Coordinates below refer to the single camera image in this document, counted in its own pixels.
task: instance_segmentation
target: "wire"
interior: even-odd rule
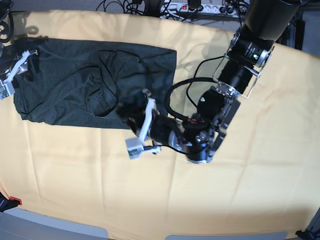
[[[136,8],[133,8],[133,7],[131,7],[131,6],[133,6],[134,5],[134,3],[129,3],[125,8],[126,8],[126,14],[128,13],[128,12],[131,12],[131,13],[136,13],[136,14],[139,14],[139,15],[143,15],[144,13],[145,13],[145,11],[141,11],[141,10],[137,10]]]
[[[212,14],[210,16],[206,16],[206,17],[203,17],[203,18],[200,18],[200,19],[196,19],[196,20],[190,21],[189,23],[192,24],[192,23],[200,21],[200,20],[205,20],[205,19],[209,19],[209,18],[212,18],[212,17],[222,16],[222,15],[227,15],[227,14],[228,14],[227,12],[226,13]]]
[[[179,21],[179,19],[180,19],[180,16],[179,16],[179,15],[173,13],[171,10],[168,10],[168,14],[169,14],[171,17],[176,17],[175,20],[176,20],[176,21]]]
[[[106,10],[107,10],[107,8],[108,8],[108,6],[109,6],[110,4],[118,4],[118,5],[121,6],[121,8],[123,9],[123,11],[125,10],[123,4],[122,4],[120,1],[111,1],[111,2],[109,2],[109,3],[105,6],[106,1],[107,1],[107,0],[103,0],[102,2],[100,2],[100,4],[98,5],[98,7],[97,7],[95,10],[98,11],[99,7],[100,7],[102,4],[103,4],[103,11],[104,11],[104,12],[106,12]]]
[[[137,15],[138,8],[139,8],[139,4],[136,4],[136,5],[135,5],[135,15]]]
[[[10,27],[6,22],[4,21],[0,22],[0,26],[4,28],[3,30],[0,31],[0,37],[5,34],[7,35],[6,38],[0,38],[0,43],[3,43],[3,44],[10,42],[10,40],[14,36],[15,24],[14,24],[14,18],[12,16],[11,11],[8,13],[8,18],[10,22]]]
[[[196,68],[193,78],[195,78],[197,76],[197,73],[201,67],[202,64],[209,62],[209,61],[213,61],[213,60],[218,60],[218,59],[222,59],[224,56],[218,56],[218,57],[214,57],[214,58],[209,58],[206,60],[203,60],[202,62],[200,62],[200,64],[198,65],[198,67]],[[186,97],[189,99],[189,101],[192,103],[193,106],[195,106],[198,109],[198,105],[191,99],[190,95],[189,95],[189,89],[191,87],[192,83],[189,84],[189,86],[186,89]]]
[[[193,155],[193,154],[199,154],[201,153],[203,150],[207,149],[209,147],[209,145],[207,145],[206,147],[202,148],[201,150],[195,151],[195,152],[184,152],[184,151],[179,151],[177,149],[175,149],[173,146],[170,145],[154,145],[154,146],[145,146],[145,148],[152,148],[152,147],[166,147],[166,148],[170,148],[173,151],[179,153],[179,154],[183,154],[183,155]]]
[[[177,119],[180,119],[182,120],[183,122],[187,122],[189,121],[189,117],[187,116],[184,116],[176,111],[174,111],[171,107],[170,107],[170,96],[172,94],[172,92],[183,86],[183,85],[186,85],[186,84],[191,84],[191,83],[197,83],[197,82],[208,82],[208,83],[216,83],[212,78],[210,77],[197,77],[197,78],[191,78],[191,79],[187,79],[187,80],[184,80],[184,81],[180,81],[174,85],[172,85],[168,91],[166,92],[165,94],[165,97],[164,97],[164,107],[166,109],[166,111],[171,114],[173,117],[177,118]]]
[[[7,9],[6,13],[2,16],[2,18],[0,19],[0,22],[2,22],[6,16],[9,14],[9,12],[11,11],[12,7],[14,6],[14,0],[11,0],[10,6]]]
[[[161,12],[161,14],[164,14],[167,10],[168,10],[168,7],[170,5],[172,0],[169,0],[168,4],[166,5],[166,7],[164,8],[164,10]]]
[[[190,18],[193,14],[196,14],[199,11],[202,11],[204,9],[204,7],[202,5],[200,5],[200,7],[198,7],[196,10],[194,10],[193,12],[191,12],[191,14],[187,17],[185,17],[184,19],[182,19],[181,22],[186,21],[188,18]]]

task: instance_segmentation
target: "black cylinder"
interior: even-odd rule
[[[253,74],[243,65],[229,60],[219,76],[219,81],[234,87],[239,93],[243,94],[252,76]]]
[[[158,115],[155,117],[150,128],[150,138],[153,141],[169,145],[169,136],[172,129],[168,126],[168,121],[176,124],[173,119],[169,119],[166,116]]]
[[[245,25],[257,38],[276,41],[300,5],[300,0],[252,0]]]
[[[216,92],[215,90],[206,91],[197,104],[197,112],[207,119],[213,119],[221,109],[225,106],[226,100],[225,96]]]
[[[185,156],[192,161],[193,163],[200,163],[203,160],[207,160],[207,143],[193,143],[192,146],[184,146],[183,151],[186,154]]]

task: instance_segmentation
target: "red tag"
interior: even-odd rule
[[[17,201],[19,201],[19,205],[22,205],[22,201],[21,201],[21,199],[19,199],[19,198],[16,198],[16,197],[13,197],[13,196],[11,196],[11,197],[9,197],[9,200],[11,200],[11,201],[13,201],[13,200],[17,200]]]

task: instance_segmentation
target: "fabric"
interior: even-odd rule
[[[17,76],[16,110],[50,125],[128,129],[115,113],[119,99],[149,89],[162,114],[176,69],[176,51],[122,42],[21,38],[18,52],[38,50]]]
[[[174,82],[228,49],[232,32],[152,17],[93,11],[20,13],[15,36],[152,45],[177,53]],[[204,63],[210,77],[219,61]],[[209,164],[171,149],[129,160],[129,130],[22,121],[0,102],[0,191],[34,213],[102,227],[116,240],[169,235],[288,232],[308,226],[320,203],[320,59],[276,44],[249,99]],[[210,87],[195,83],[197,101]],[[176,111],[195,111],[186,87]]]

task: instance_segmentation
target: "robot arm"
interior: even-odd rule
[[[13,37],[14,21],[11,14],[11,9],[14,5],[13,0],[0,1],[0,26],[3,30],[1,35],[7,35],[7,38],[0,38],[0,100],[9,97],[15,93],[12,81],[15,75],[20,75],[28,70],[27,58],[33,54],[38,54],[37,50],[25,51],[18,55],[14,46],[4,46]],[[8,16],[9,25],[4,22]]]
[[[124,100],[117,113],[140,139],[138,150],[132,144],[128,145],[133,140],[126,141],[131,156],[133,152],[138,153],[132,158],[138,158],[145,151],[159,152],[160,147],[166,146],[186,155],[192,163],[210,162],[240,107],[238,98],[250,96],[271,56],[274,42],[285,30],[300,4],[300,0],[252,0],[244,25],[238,29],[224,55],[223,60],[227,60],[227,63],[220,76],[216,76],[216,70],[212,78],[187,79],[173,85],[166,93],[165,107],[174,118],[160,115],[153,105],[150,121],[149,102],[151,100],[154,103],[154,99],[148,94],[136,96],[140,105],[128,104]],[[253,81],[252,87],[245,95],[250,81]],[[174,89],[196,82],[213,83],[200,97],[197,112],[188,117],[174,111],[170,107],[170,96]],[[146,126],[149,126],[147,138]],[[143,139],[152,140],[153,146],[144,146]]]

